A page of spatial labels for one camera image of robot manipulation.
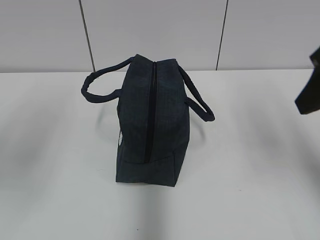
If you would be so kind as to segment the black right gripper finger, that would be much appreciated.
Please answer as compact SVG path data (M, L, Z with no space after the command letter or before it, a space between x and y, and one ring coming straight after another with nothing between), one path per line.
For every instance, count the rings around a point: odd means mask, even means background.
M307 115L320 109L320 48L313 52L309 59L314 67L313 72L294 101L301 115Z

